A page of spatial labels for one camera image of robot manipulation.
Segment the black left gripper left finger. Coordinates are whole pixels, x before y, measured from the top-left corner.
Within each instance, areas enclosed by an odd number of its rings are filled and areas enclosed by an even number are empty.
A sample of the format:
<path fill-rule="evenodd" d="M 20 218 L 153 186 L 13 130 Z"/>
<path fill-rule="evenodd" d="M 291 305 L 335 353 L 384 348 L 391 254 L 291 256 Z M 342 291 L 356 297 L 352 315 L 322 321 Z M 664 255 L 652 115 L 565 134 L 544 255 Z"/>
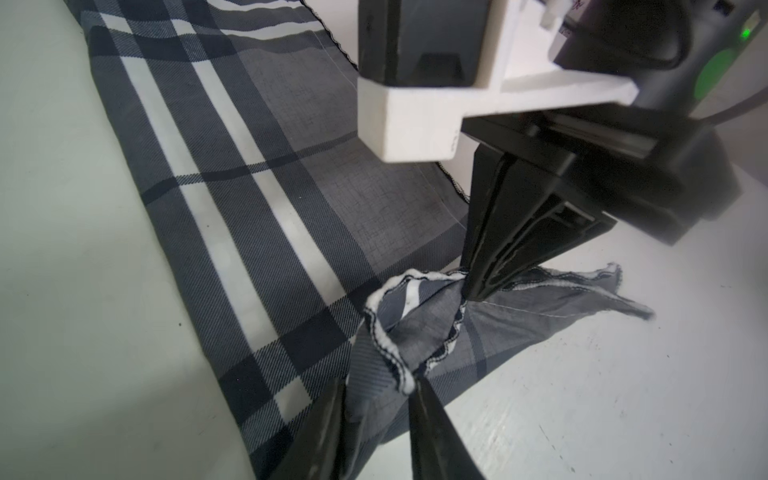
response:
<path fill-rule="evenodd" d="M 344 395 L 343 380 L 334 379 L 326 385 L 271 479 L 336 478 Z"/>

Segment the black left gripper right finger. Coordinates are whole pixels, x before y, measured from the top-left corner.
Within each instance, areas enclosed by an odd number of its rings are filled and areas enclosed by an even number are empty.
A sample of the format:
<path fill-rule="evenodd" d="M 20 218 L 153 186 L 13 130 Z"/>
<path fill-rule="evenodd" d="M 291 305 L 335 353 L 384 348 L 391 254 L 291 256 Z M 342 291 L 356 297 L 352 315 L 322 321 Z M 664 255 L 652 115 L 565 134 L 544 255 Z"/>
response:
<path fill-rule="evenodd" d="M 484 479 L 427 379 L 416 380 L 408 414 L 414 479 Z"/>

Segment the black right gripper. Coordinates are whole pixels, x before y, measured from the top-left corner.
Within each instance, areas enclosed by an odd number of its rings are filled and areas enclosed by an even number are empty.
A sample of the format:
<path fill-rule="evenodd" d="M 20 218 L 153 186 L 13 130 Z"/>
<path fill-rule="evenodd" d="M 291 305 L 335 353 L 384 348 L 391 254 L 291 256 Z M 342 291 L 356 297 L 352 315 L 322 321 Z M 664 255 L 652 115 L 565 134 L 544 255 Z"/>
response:
<path fill-rule="evenodd" d="M 549 110 L 470 117 L 461 130 L 485 144 L 461 259 L 471 301 L 607 233 L 605 213 L 673 245 L 741 194 L 715 129 L 687 116 Z"/>

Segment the grey plaid pillowcase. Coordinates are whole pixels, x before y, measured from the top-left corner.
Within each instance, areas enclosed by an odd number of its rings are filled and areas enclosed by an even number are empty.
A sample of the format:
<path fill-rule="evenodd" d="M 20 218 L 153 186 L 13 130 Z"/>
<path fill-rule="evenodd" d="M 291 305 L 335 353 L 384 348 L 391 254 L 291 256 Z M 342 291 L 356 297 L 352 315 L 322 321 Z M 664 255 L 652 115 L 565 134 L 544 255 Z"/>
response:
<path fill-rule="evenodd" d="M 326 385 L 345 388 L 336 477 L 408 429 L 426 377 L 449 403 L 601 312 L 650 319 L 616 264 L 535 268 L 462 298 L 468 205 L 434 163 L 357 134 L 357 74 L 300 1 L 72 1 L 91 73 L 254 474 Z"/>

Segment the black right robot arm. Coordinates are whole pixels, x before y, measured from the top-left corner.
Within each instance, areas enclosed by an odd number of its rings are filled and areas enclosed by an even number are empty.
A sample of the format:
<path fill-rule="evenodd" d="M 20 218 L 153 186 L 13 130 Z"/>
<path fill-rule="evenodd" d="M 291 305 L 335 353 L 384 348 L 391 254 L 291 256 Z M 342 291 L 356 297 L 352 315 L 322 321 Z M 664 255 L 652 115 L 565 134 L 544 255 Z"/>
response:
<path fill-rule="evenodd" d="M 740 195 L 715 126 L 692 111 L 767 21 L 763 1 L 598 1 L 568 23 L 558 65 L 624 76 L 614 103 L 470 118 L 462 264 L 480 301 L 624 221 L 668 245 Z"/>

